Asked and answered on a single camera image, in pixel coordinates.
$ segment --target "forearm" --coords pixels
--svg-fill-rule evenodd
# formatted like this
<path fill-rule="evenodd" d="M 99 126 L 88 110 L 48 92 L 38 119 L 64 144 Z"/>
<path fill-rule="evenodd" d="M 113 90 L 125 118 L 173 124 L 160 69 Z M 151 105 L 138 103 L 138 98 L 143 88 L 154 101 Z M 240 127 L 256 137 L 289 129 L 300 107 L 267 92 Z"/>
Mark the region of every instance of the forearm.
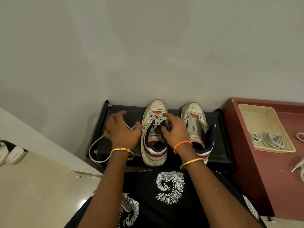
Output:
<path fill-rule="evenodd" d="M 198 158 L 189 144 L 182 144 L 178 154 L 183 163 Z M 262 227 L 202 161 L 188 164 L 187 170 L 211 227 Z"/>
<path fill-rule="evenodd" d="M 117 227 L 128 152 L 115 151 L 79 228 Z"/>

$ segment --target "beige tray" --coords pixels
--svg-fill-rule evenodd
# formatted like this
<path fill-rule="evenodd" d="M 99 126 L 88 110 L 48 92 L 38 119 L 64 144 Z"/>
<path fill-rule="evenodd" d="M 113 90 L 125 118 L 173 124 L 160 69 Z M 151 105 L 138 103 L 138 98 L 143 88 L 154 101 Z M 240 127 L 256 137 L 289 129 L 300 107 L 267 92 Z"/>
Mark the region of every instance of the beige tray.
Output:
<path fill-rule="evenodd" d="M 285 148 L 272 149 L 264 146 L 254 146 L 256 150 L 273 152 L 273 153 L 293 153 L 295 147 L 284 130 L 274 108 L 258 105 L 238 105 L 249 132 L 265 134 L 268 130 L 271 133 L 279 133 L 283 136 Z"/>

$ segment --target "black shoe rack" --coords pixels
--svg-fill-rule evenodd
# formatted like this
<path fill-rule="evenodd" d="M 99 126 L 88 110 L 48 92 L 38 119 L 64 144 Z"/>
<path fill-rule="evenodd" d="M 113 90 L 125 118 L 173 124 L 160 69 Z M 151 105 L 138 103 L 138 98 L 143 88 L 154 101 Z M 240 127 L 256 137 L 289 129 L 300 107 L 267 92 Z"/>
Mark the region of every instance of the black shoe rack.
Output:
<path fill-rule="evenodd" d="M 180 116 L 182 108 L 183 106 L 179 109 L 168 109 L 168 113 L 171 113 L 175 116 Z M 145 107 L 113 105 L 110 104 L 108 100 L 106 100 L 99 115 L 99 119 L 90 145 L 103 135 L 105 130 L 105 123 L 111 114 L 119 112 L 121 110 L 126 110 L 128 113 L 124 116 L 124 120 L 130 127 L 133 127 L 135 125 L 135 122 L 142 122 L 142 117 L 145 109 Z M 230 146 L 229 136 L 226 132 L 225 122 L 222 117 L 222 111 L 220 109 L 216 109 L 213 112 L 205 112 L 205 115 L 207 123 L 209 125 L 212 123 L 216 124 L 214 147 L 209 155 L 207 166 L 211 170 L 219 171 L 221 173 L 232 172 L 236 167 L 234 165 L 233 153 Z M 91 156 L 97 161 L 105 160 L 109 156 L 111 149 L 112 142 L 107 138 L 102 138 L 92 147 Z M 147 167 L 142 160 L 140 140 L 137 143 L 136 147 L 133 149 L 133 152 L 135 158 L 131 161 L 128 161 L 127 166 Z M 108 164 L 108 162 L 99 163 L 101 168 L 100 166 L 94 164 L 93 161 L 91 161 L 89 158 L 88 150 L 86 162 L 101 172 L 106 168 Z M 165 164 L 162 166 L 162 168 L 177 168 L 181 164 L 182 162 L 180 157 L 173 153 L 172 148 L 169 148 L 167 160 L 165 161 Z"/>

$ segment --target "orange thread bracelet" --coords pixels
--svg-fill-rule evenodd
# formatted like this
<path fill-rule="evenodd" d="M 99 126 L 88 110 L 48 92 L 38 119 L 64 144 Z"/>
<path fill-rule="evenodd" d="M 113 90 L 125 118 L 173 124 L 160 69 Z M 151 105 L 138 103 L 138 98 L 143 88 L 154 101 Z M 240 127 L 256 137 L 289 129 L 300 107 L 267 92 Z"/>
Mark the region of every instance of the orange thread bracelet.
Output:
<path fill-rule="evenodd" d="M 178 147 L 180 144 L 185 143 L 185 142 L 190 143 L 190 144 L 191 144 L 191 146 L 192 146 L 192 142 L 190 142 L 190 141 L 183 141 L 183 142 L 180 142 L 179 144 L 177 144 L 177 145 L 174 147 L 173 153 L 175 153 L 175 154 L 176 154 L 176 152 L 175 152 L 176 148 L 177 148 L 177 147 Z"/>

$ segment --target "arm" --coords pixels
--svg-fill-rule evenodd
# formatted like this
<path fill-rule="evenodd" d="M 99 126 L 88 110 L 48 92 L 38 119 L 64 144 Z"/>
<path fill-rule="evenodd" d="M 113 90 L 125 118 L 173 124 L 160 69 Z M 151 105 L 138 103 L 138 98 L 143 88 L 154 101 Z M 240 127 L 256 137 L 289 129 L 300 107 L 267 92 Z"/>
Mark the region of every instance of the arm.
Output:
<path fill-rule="evenodd" d="M 164 137 L 171 147 L 174 148 L 179 142 L 189 140 L 186 126 L 179 117 L 172 114 L 164 116 L 172 124 L 171 132 L 162 127 Z M 176 152 L 183 163 L 198 158 L 189 143 L 179 145 Z M 186 168 L 211 227 L 262 227 L 202 161 L 192 162 Z"/>
<path fill-rule="evenodd" d="M 132 150 L 141 135 L 139 122 L 134 131 L 127 129 L 123 120 L 124 114 L 126 111 L 111 115 L 106 124 L 107 129 L 104 136 L 112 141 L 112 149 L 124 147 Z M 118 226 L 128 154 L 123 150 L 113 152 L 94 197 L 78 226 L 79 228 Z"/>

